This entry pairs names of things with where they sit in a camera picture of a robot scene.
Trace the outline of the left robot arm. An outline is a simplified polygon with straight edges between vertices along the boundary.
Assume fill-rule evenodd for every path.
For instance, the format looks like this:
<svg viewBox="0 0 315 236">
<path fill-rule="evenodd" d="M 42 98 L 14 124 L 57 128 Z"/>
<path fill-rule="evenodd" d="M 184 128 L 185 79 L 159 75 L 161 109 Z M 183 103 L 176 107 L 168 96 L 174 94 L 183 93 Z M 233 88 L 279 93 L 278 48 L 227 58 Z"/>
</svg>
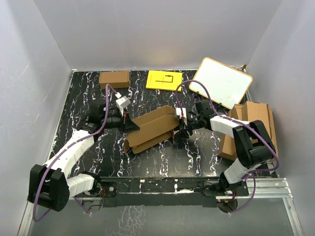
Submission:
<svg viewBox="0 0 315 236">
<path fill-rule="evenodd" d="M 100 194 L 102 185 L 97 174 L 83 172 L 69 177 L 72 167 L 98 140 L 105 129 L 117 128 L 121 133 L 138 131 L 140 128 L 129 117 L 129 99 L 116 100 L 116 107 L 107 109 L 103 103 L 91 105 L 77 129 L 63 148 L 43 165 L 34 165 L 30 171 L 28 201 L 54 211 L 61 211 L 69 198 L 87 192 Z"/>
</svg>

